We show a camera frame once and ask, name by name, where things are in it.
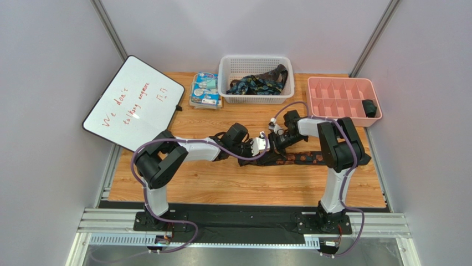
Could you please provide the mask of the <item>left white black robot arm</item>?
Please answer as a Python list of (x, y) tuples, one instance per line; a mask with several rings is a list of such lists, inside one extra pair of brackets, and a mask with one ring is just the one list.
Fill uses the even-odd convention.
[(175, 137), (169, 130), (141, 145), (132, 155), (130, 168), (141, 184), (145, 208), (155, 219), (168, 211), (167, 185), (185, 162), (220, 161), (232, 156), (242, 161), (255, 161), (269, 147), (265, 133), (258, 140), (248, 137), (247, 129), (238, 123), (229, 130), (204, 139)]

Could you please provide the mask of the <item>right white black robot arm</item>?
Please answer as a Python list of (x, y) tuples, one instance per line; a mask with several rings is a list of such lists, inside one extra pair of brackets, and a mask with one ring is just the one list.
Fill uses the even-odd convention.
[(308, 137), (317, 137), (321, 156), (328, 168), (327, 181), (315, 214), (316, 227), (322, 232), (337, 229), (347, 222), (347, 211), (362, 213), (359, 208), (347, 207), (345, 197), (352, 175), (359, 165), (369, 163), (370, 156), (349, 117), (300, 117), (296, 110), (284, 115), (286, 130), (279, 132), (276, 118), (269, 122), (270, 147), (279, 153)]

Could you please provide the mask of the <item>black orange floral tie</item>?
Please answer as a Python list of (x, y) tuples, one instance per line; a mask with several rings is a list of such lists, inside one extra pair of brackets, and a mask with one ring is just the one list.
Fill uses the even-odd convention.
[(238, 159), (239, 166), (281, 166), (281, 165), (321, 165), (327, 166), (321, 151), (278, 153), (274, 150), (267, 151), (257, 160)]

